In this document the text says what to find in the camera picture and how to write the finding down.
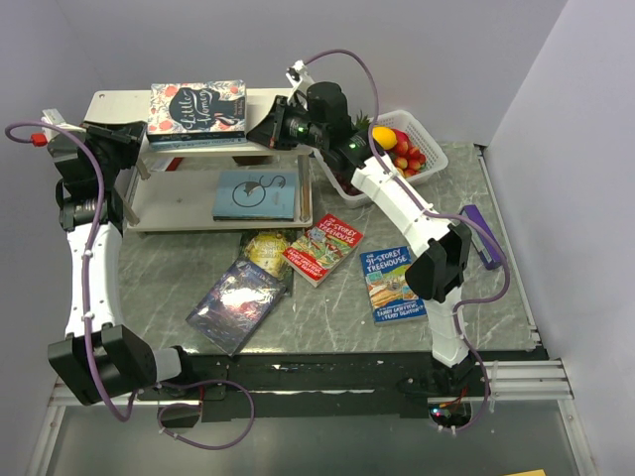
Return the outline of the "light blue 143-Storey Treehouse book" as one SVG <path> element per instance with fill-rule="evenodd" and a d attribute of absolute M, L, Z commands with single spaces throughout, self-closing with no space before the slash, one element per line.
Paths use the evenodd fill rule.
<path fill-rule="evenodd" d="M 203 139 L 187 141 L 157 141 L 150 142 L 149 147 L 153 151 L 189 150 L 196 148 L 221 147 L 229 145 L 246 144 L 246 138 Z"/>

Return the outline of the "Little Women book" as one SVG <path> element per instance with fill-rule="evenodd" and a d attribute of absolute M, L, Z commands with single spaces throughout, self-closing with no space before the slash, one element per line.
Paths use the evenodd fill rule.
<path fill-rule="evenodd" d="M 152 144 L 246 140 L 247 89 L 241 79 L 154 83 L 147 138 Z"/>

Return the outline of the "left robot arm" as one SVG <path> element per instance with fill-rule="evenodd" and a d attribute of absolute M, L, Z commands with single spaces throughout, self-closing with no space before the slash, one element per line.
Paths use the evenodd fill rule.
<path fill-rule="evenodd" d="M 90 406 L 161 383 L 176 399 L 189 396 L 196 373 L 180 346 L 154 350 L 124 323 L 118 258 L 125 220 L 115 188 L 138 160 L 146 124 L 86 122 L 56 135 L 47 150 L 61 175 L 60 224 L 71 252 L 71 305 L 63 340 L 48 359 L 79 402 Z"/>

